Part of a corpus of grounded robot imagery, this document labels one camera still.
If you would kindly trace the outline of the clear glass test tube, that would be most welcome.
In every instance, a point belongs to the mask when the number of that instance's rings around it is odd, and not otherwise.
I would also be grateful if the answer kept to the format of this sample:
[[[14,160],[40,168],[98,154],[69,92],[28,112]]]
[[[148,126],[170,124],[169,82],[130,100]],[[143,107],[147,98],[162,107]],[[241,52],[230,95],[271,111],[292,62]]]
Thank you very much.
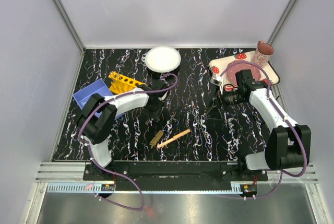
[[[110,72],[109,78],[112,80],[112,83],[121,83],[123,81],[123,76],[117,72]]]

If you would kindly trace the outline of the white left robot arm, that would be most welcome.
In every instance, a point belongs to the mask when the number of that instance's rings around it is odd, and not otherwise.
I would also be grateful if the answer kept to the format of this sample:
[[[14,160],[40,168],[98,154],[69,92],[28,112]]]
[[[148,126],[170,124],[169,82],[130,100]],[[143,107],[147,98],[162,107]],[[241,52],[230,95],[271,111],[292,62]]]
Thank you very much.
[[[105,168],[112,161],[107,137],[114,120],[122,114],[141,108],[148,119],[158,120],[169,95],[168,85],[157,80],[152,85],[139,85],[117,96],[90,96],[77,121],[80,141],[87,145],[91,159]]]

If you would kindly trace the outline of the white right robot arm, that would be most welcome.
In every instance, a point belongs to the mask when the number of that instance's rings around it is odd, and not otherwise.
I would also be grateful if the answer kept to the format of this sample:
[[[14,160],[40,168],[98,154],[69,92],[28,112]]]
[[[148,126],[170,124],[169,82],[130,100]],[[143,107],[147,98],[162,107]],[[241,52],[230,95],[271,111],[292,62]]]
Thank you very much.
[[[250,69],[235,76],[238,88],[228,93],[218,91],[206,118],[220,120],[228,106],[249,102],[265,121],[270,136],[264,151],[240,158],[243,170],[279,170],[301,177],[309,164],[311,129],[293,120],[274,99],[268,83],[256,81]]]

